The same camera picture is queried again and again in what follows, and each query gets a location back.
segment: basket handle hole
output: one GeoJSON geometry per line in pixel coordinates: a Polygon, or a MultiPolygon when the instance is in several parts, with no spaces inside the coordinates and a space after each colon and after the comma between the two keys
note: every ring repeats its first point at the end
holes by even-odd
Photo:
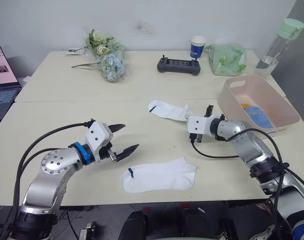
{"type": "Polygon", "coordinates": [[[236,87],[241,87],[241,86],[244,86],[245,85],[245,81],[242,80],[242,81],[235,81],[235,82],[232,82],[230,84],[230,88],[236,88],[236,87]]]}

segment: green plastic bag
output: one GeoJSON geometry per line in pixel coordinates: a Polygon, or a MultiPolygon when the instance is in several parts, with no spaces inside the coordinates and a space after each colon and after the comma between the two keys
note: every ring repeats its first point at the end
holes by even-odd
{"type": "Polygon", "coordinates": [[[245,49],[236,44],[210,45],[205,47],[215,75],[239,76],[246,68],[245,49]]]}

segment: blue paper cup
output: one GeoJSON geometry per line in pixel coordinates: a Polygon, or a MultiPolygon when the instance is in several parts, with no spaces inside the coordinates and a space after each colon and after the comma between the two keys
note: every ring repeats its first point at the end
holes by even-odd
{"type": "Polygon", "coordinates": [[[191,57],[200,58],[206,43],[206,38],[203,36],[193,36],[191,38],[191,57]]]}

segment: white flower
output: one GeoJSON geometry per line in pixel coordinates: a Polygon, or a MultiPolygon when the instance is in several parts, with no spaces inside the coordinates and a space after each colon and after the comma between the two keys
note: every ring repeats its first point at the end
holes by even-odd
{"type": "Polygon", "coordinates": [[[97,49],[96,49],[97,55],[104,55],[104,54],[107,54],[109,51],[110,50],[103,45],[98,46],[97,49]]]}
{"type": "Polygon", "coordinates": [[[93,38],[96,42],[102,41],[103,35],[99,33],[98,31],[94,31],[93,38]]]}

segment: plastic bag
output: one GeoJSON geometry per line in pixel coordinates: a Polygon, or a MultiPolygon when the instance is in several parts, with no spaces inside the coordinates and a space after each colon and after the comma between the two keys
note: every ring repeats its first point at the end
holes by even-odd
{"type": "Polygon", "coordinates": [[[118,82],[125,78],[124,46],[114,37],[105,37],[96,30],[86,31],[85,47],[80,55],[89,63],[76,67],[97,69],[105,80],[118,82]]]}
{"type": "Polygon", "coordinates": [[[239,76],[246,68],[245,49],[236,43],[210,45],[205,51],[215,75],[239,76]]]}

